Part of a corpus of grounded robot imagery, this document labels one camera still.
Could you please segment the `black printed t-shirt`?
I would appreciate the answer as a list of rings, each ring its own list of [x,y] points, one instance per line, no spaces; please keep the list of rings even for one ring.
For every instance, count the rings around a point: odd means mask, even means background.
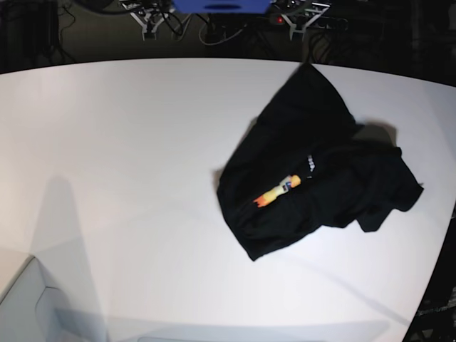
[[[356,122],[331,82],[299,66],[233,152],[219,178],[225,222],[251,260],[320,227],[377,231],[423,187],[386,131]]]

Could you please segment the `white bin at table corner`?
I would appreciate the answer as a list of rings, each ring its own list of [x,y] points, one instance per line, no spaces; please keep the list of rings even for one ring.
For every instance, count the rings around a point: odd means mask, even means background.
[[[2,341],[107,341],[103,319],[71,307],[69,297],[29,259],[1,294]]]

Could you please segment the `blue plastic box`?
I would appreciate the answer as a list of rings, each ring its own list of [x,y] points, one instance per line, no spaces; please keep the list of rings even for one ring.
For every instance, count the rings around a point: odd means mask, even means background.
[[[263,14],[270,0],[174,0],[182,13]]]

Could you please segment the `black power strip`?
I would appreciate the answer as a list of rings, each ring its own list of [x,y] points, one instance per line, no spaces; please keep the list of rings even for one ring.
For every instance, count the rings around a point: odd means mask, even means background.
[[[308,13],[307,16],[291,16],[288,14],[273,14],[269,23],[274,26],[286,27],[291,36],[304,35],[308,30],[347,31],[348,20],[324,16],[323,14]]]

